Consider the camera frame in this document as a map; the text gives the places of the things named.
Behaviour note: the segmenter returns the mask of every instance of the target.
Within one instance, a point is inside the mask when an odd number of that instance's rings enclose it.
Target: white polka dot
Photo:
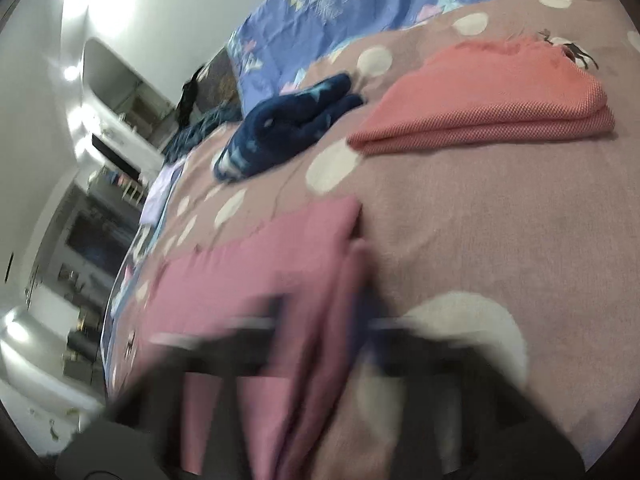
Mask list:
[[[178,204],[178,209],[175,212],[176,216],[180,216],[181,214],[183,214],[185,211],[187,211],[187,208],[189,207],[189,202],[191,201],[189,196],[184,197],[182,200],[180,200],[180,203]]]
[[[364,76],[377,77],[391,68],[393,56],[384,46],[372,46],[358,58],[357,68]]]
[[[417,333],[433,338],[453,336],[463,339],[484,355],[518,386],[524,387],[527,375],[526,345],[508,311],[479,294],[449,292],[409,311],[409,319]],[[400,380],[386,377],[372,359],[358,370],[356,402],[363,420],[371,431],[386,442],[395,442],[399,434],[404,387]],[[443,380],[438,387],[438,403],[434,421],[441,455],[453,457],[459,427],[453,383]]]
[[[212,196],[214,196],[217,192],[219,192],[223,187],[225,187],[224,184],[220,184],[219,186],[214,187],[213,189],[209,189],[209,192],[207,193],[206,197],[204,197],[204,200],[209,200],[209,198],[211,198]]]
[[[166,241],[166,243],[164,244],[164,248],[162,249],[162,254],[164,254],[164,256],[167,256],[167,254],[169,254],[169,251],[171,250],[171,247],[174,245],[174,242],[175,242],[175,236],[172,236]]]
[[[382,442],[394,444],[400,433],[404,382],[383,375],[370,361],[357,371],[356,405],[372,433]],[[431,402],[438,450],[443,467],[452,471],[457,468],[460,449],[460,393],[454,378],[432,378],[431,386],[436,388]]]
[[[629,43],[631,43],[631,46],[640,52],[640,34],[634,30],[630,30],[626,34],[626,38],[629,40]]]
[[[526,343],[509,311],[495,301],[469,292],[448,292],[413,308],[404,317],[421,335],[454,336],[478,346],[516,386],[526,384]]]
[[[554,9],[567,9],[571,5],[571,0],[538,0],[541,4]]]
[[[338,48],[336,50],[334,50],[331,54],[329,54],[328,59],[331,63],[334,63],[336,59],[338,59],[338,57],[340,56],[340,54],[342,54],[342,51],[345,49],[346,47],[342,47],[342,48]]]
[[[136,291],[136,300],[138,301],[144,300],[148,290],[149,290],[149,282],[145,282],[142,285],[140,285],[140,287]]]
[[[229,200],[226,201],[225,205],[220,208],[218,214],[216,215],[216,219],[214,220],[214,225],[219,228],[224,222],[229,220],[233,215],[235,215],[242,202],[244,202],[244,194],[246,193],[246,189],[241,189],[235,195],[233,195]]]
[[[567,43],[573,43],[576,47],[578,47],[581,51],[583,51],[585,54],[587,54],[587,56],[583,56],[584,59],[586,60],[586,63],[581,60],[576,58],[575,59],[575,63],[577,66],[579,66],[580,68],[587,68],[587,64],[592,65],[593,64],[593,60],[590,59],[588,56],[590,56],[591,54],[589,54],[586,50],[584,50],[580,45],[578,45],[577,43],[568,40],[567,38],[561,38],[560,36],[554,36],[552,38],[549,39],[549,41],[551,43],[553,43],[554,45],[564,45]]]
[[[191,220],[189,220],[187,225],[185,225],[184,231],[182,231],[182,234],[178,238],[178,243],[177,243],[178,245],[181,245],[182,242],[186,239],[186,237],[189,236],[189,233],[193,229],[193,226],[196,225],[196,218],[198,218],[198,215],[193,215],[191,217]]]
[[[453,23],[453,27],[463,36],[476,36],[486,29],[489,16],[486,12],[475,12]]]
[[[346,139],[322,150],[306,170],[306,186],[317,194],[331,191],[355,170],[362,156],[352,150]]]

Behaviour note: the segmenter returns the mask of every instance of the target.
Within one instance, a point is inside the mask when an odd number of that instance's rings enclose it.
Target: blue blanket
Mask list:
[[[482,1],[266,0],[227,45],[243,114],[283,89],[297,88],[311,63],[357,38]]]

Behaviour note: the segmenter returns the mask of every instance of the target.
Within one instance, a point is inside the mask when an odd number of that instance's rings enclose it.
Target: folded clothes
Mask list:
[[[366,155],[611,132],[601,83],[561,46],[464,41],[401,77],[348,138]]]
[[[345,113],[362,104],[342,73],[293,94],[266,99],[245,117],[213,167],[216,179],[235,182],[303,152]]]
[[[237,104],[220,105],[208,110],[195,124],[178,131],[162,150],[165,164],[173,164],[179,158],[188,155],[220,124],[235,123],[242,120],[242,112]]]
[[[354,197],[315,202],[251,236],[166,263],[137,322],[130,378],[159,357],[158,334],[216,336],[239,317],[261,315],[264,298],[284,295],[266,377],[245,378],[240,394],[256,480],[296,480],[353,363],[354,304],[369,271],[368,245],[353,238]],[[216,378],[187,376],[182,468],[200,473],[216,399]]]
[[[145,205],[142,208],[142,213],[140,213],[140,225],[152,225],[154,227],[158,225],[166,200],[169,198],[171,186],[178,180],[184,161],[185,159],[182,158],[178,162],[162,167],[146,196]]]

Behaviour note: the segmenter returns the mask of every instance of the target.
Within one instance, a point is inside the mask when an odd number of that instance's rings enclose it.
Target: polka dot bedsheet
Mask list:
[[[588,54],[576,63],[602,81],[613,136],[367,158],[347,146],[390,85],[431,54],[468,38],[541,31]],[[362,202],[361,232],[394,314],[425,333],[481,344],[593,464],[640,397],[640,35],[622,5],[466,6],[355,41],[312,65],[302,87],[344,71],[367,105],[287,164],[237,184],[215,182],[210,167],[231,124],[191,153],[137,293],[114,327],[110,394],[139,372],[136,323],[168,261],[245,237],[318,197],[352,194]],[[309,475],[386,478],[400,396],[400,386],[363,357]]]

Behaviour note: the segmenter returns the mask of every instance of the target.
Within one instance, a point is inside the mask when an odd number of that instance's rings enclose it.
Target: dark hanging clothes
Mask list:
[[[194,72],[193,76],[191,76],[191,79],[182,86],[182,96],[180,97],[180,102],[175,109],[175,118],[178,122],[178,131],[183,130],[187,126],[189,126],[189,118],[191,117],[191,112],[193,111],[193,105],[195,104],[196,98],[198,97],[198,76],[200,75],[200,72],[203,68],[204,65],[197,69],[196,72]]]
[[[242,113],[238,105],[221,105],[212,108],[195,124],[178,131],[174,138],[162,150],[165,164],[173,164],[182,156],[187,155],[199,145],[220,124],[242,120]]]

